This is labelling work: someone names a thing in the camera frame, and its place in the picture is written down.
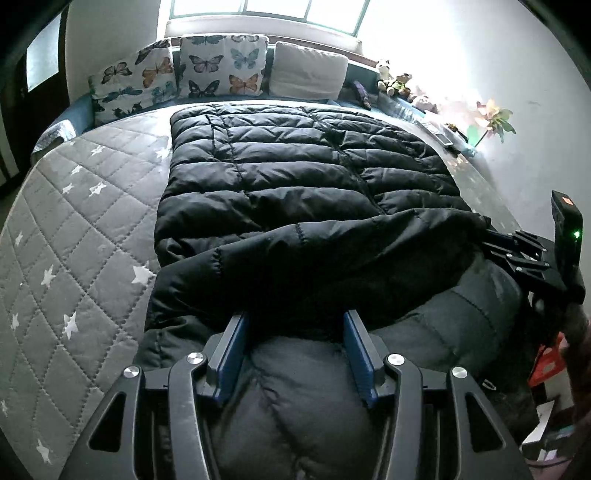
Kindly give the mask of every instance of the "screw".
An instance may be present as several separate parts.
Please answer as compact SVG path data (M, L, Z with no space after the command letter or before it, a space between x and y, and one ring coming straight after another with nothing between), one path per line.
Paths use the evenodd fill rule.
M205 355L201 352L193 352L187 355L187 362L193 365L198 365L205 360Z
M402 365L404 363L404 357L397 353L392 353L388 355L388 363L390 365Z
M468 376L468 372L463 367L453 367L452 375L456 378L466 378Z
M125 370L123 370L123 376L125 378L133 378L133 377L137 377L139 375L139 367L136 367L135 365L131 365L131 367L127 367Z

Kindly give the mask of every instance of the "butterfly print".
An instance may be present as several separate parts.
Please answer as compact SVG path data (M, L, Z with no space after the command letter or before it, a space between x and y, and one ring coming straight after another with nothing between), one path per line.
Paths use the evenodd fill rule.
M116 92L111 92L110 94L108 94L105 98L103 98L103 103L112 102L113 100L117 100L117 98L123 95L137 96L141 94L141 90L134 90L133 87L126 87L123 90L117 90Z
M92 99L92 111L94 113L96 113L96 112L104 112L105 111L105 108L99 103L98 100L96 100L96 99L93 98Z
M142 111L142 103L138 102L138 103L134 103L131 111L127 110L126 112L124 110L122 110L121 108L115 108L113 110L113 114L117 117L117 118L125 118L128 115L131 115L132 113L137 113L137 112L141 112Z
M169 46L170 46L170 40L167 38L166 40L160 40L156 43L152 43L151 45L148 45L146 48L142 48L138 52L138 59L135 61L135 64L137 65L138 63L142 63L153 49L155 49L155 48L169 48Z
M233 95L244 95L246 90L251 90L254 93L258 90L257 81L258 73L255 73L247 80L230 75L230 93Z
M132 74L133 73L131 72L131 70L129 70L129 68L127 68L127 62L121 61L117 65L113 65L113 66L105 69L105 76L103 77L103 81L101 82L101 84L104 85L105 83L107 83L111 79L115 78L117 75L124 75L124 76L128 77L129 75L132 75Z
M159 73L174 73L173 64L168 57L164 58L160 67L156 65L156 68L145 69L142 72L142 77L144 77L144 88L148 88L152 85L153 81L156 79L156 75Z
M215 80L214 82L210 83L206 86L203 90L199 88L199 86L192 80L189 80L189 98L202 98L202 97L215 97L217 88L220 86L220 81Z
M249 42L256 42L260 37L258 35L232 35L232 40L236 43L240 43L243 40L248 40Z
M239 52L235 48L231 48L230 53L232 54L232 58L234 59L234 66L238 70L242 69L242 65L246 65L249 70L253 69L256 65L256 60L258 58L259 51L260 51L260 48L255 48L247 56L244 56L241 52Z
M209 60L203 60L201 57L195 55L189 55L190 60L193 62L193 69L197 73L213 73L217 72L220 67L220 61L222 61L223 55L218 55Z
M162 103L166 100L170 100L177 94L177 89L172 81L168 81L164 84L164 88L156 87L152 90L152 104Z
M191 38L191 43L193 45L203 45L204 43L217 45L220 43L220 40L223 40L224 38L226 38L225 35L200 35L199 37Z

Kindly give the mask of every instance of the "pillow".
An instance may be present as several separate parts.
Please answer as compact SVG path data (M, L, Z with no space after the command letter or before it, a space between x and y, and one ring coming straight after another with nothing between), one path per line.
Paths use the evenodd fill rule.
M263 35L199 35L181 40L179 96L261 94L269 39Z
M88 78L95 126L178 96L170 39L142 48Z
M347 75L349 59L339 53L278 41L269 91L305 100L336 100Z

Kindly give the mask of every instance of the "black puffer jacket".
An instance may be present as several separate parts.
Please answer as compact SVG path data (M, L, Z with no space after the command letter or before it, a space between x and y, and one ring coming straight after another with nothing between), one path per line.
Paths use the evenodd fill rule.
M485 221L429 146L361 113L212 104L171 125L137 361L169 367L246 309L252 345L209 419L223 480L371 478L384 420L356 392L343 312L421 367L478 375L521 301L476 247Z

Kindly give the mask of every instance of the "blue gripper pad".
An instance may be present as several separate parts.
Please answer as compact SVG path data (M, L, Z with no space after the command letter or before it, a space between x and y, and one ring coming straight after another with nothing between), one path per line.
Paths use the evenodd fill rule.
M217 368L216 389L213 393L213 399L219 406L230 398L236 385L238 373L242 366L242 357L244 356L247 328L248 317L246 314L234 315L218 345L218 348L223 349L223 355Z
M365 333L367 337L366 342L369 340L367 330L361 323L361 319L356 311L351 310L345 313L345 329L343 332L343 344L349 357L349 364L353 371L353 377L357 384L357 391L361 399L367 404L369 408L372 408L378 400L378 392L376 390L376 378L375 378L375 359L372 362L370 353L367 351L366 346L363 344L362 335Z

